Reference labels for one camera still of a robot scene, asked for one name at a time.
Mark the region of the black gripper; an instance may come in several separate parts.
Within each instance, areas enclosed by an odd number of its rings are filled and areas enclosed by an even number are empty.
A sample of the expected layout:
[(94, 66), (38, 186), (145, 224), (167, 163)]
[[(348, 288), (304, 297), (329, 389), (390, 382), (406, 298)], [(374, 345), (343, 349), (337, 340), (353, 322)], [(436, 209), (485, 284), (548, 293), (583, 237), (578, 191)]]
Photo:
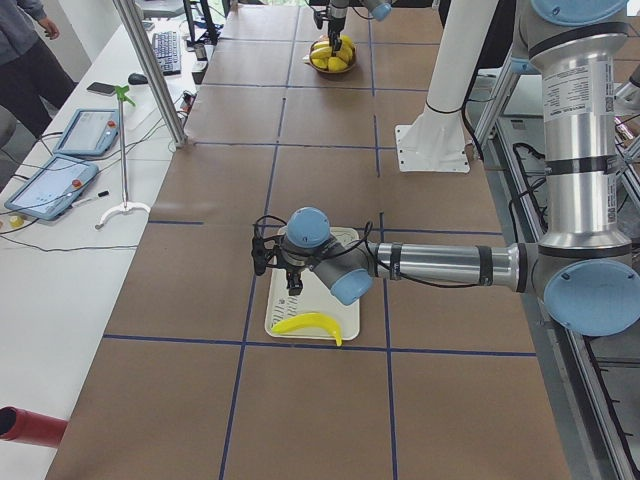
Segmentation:
[(328, 40), (331, 54), (337, 54), (342, 47), (341, 33), (345, 27), (348, 10), (348, 0), (330, 0), (324, 10), (315, 10), (313, 19), (316, 27), (321, 29), (328, 24)]
[(300, 247), (288, 239), (280, 239), (277, 244), (277, 267), (287, 270), (287, 290), (289, 295), (300, 295), (303, 290), (299, 270), (313, 271), (319, 264), (317, 258), (320, 246)]

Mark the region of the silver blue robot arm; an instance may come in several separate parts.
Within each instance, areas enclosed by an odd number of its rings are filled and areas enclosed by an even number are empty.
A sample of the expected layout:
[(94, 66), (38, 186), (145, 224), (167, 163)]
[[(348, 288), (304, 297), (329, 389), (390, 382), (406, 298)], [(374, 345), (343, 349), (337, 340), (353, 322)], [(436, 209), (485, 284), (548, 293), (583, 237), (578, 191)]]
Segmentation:
[[(357, 4), (367, 9), (368, 19), (377, 21), (384, 20), (392, 10), (388, 1), (362, 0), (357, 1)], [(313, 18), (317, 28), (321, 29), (324, 23), (328, 26), (327, 36), (333, 54), (339, 52), (342, 47), (341, 34), (345, 28), (350, 7), (351, 1), (349, 0), (330, 0), (323, 10), (314, 11)]]
[(349, 305), (375, 278), (432, 287), (532, 292), (551, 318), (585, 336), (639, 318), (632, 245), (617, 225), (613, 57), (627, 37), (622, 1), (520, 1), (514, 43), (542, 77), (546, 232), (506, 248), (340, 243), (326, 215), (297, 210), (275, 243), (291, 293), (312, 271)]

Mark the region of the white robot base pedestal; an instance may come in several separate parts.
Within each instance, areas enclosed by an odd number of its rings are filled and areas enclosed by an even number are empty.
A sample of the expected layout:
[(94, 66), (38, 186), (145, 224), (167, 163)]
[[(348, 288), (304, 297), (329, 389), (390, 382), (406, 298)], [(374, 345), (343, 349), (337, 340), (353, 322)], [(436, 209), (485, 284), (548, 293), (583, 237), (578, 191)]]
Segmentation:
[(497, 0), (451, 1), (424, 110), (412, 124), (395, 127), (402, 172), (470, 170), (462, 114), (497, 5)]

